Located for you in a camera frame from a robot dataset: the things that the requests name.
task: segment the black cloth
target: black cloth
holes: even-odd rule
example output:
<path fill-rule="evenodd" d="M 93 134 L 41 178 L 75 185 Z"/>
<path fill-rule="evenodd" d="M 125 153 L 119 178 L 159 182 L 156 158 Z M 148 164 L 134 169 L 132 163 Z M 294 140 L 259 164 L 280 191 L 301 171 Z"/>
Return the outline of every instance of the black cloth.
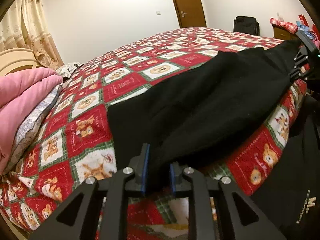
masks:
<path fill-rule="evenodd" d="M 290 129 L 281 159 L 252 200 L 287 239 L 319 239 L 320 205 L 300 213 L 307 198 L 320 198 L 319 103 L 307 96 L 300 114 Z"/>
<path fill-rule="evenodd" d="M 299 46 L 296 39 L 268 50 L 219 52 L 199 68 L 110 106 L 117 168 L 126 167 L 142 144 L 150 143 L 148 181 L 160 186 L 173 160 L 192 155 L 208 164 L 221 142 L 239 145 L 291 85 L 288 73 Z"/>

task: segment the wooden dresser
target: wooden dresser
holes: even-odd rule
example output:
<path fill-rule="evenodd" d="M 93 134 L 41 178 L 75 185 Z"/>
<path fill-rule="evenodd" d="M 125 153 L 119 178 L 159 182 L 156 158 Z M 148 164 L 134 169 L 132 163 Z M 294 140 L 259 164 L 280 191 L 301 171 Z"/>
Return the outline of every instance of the wooden dresser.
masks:
<path fill-rule="evenodd" d="M 292 40 L 297 37 L 297 35 L 289 33 L 285 28 L 272 25 L 273 26 L 273 37 L 279 40 Z"/>

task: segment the pillow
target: pillow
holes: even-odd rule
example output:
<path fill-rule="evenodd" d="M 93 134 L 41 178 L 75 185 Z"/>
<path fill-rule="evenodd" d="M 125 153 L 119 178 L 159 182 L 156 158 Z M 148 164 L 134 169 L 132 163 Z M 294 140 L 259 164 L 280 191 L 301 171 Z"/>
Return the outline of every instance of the pillow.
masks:
<path fill-rule="evenodd" d="M 24 151 L 33 142 L 42 121 L 57 102 L 61 87 L 61 84 L 55 86 L 19 126 L 14 137 L 10 161 L 3 174 L 8 173 L 17 164 Z"/>
<path fill-rule="evenodd" d="M 72 62 L 63 65 L 62 67 L 58 68 L 56 72 L 58 75 L 62 76 L 63 78 L 70 78 L 71 74 L 78 68 L 83 66 L 83 64 L 79 62 Z"/>

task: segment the curtain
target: curtain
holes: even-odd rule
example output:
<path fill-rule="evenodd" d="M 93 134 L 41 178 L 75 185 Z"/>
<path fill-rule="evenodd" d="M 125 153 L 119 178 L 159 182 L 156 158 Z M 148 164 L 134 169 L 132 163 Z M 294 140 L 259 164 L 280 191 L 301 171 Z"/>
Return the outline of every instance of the curtain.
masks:
<path fill-rule="evenodd" d="M 42 0 L 15 0 L 0 23 L 0 35 L 0 51 L 28 48 L 45 67 L 63 65 L 48 31 Z"/>
<path fill-rule="evenodd" d="M 0 52 L 30 47 L 25 42 L 28 32 L 21 17 L 21 0 L 15 0 L 0 23 Z"/>

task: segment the white wall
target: white wall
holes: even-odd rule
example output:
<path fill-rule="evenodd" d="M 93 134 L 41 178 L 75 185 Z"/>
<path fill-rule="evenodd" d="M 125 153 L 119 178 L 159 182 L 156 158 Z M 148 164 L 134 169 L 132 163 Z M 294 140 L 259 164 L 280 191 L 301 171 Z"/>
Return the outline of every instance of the white wall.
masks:
<path fill-rule="evenodd" d="M 270 18 L 277 19 L 277 12 L 285 21 L 295 23 L 298 15 L 303 14 L 309 26 L 312 20 L 299 0 L 202 0 L 207 26 L 211 28 L 233 30 L 236 16 L 252 16 L 260 24 L 260 35 L 273 37 Z"/>
<path fill-rule="evenodd" d="M 179 28 L 172 0 L 44 0 L 44 11 L 65 63 Z"/>

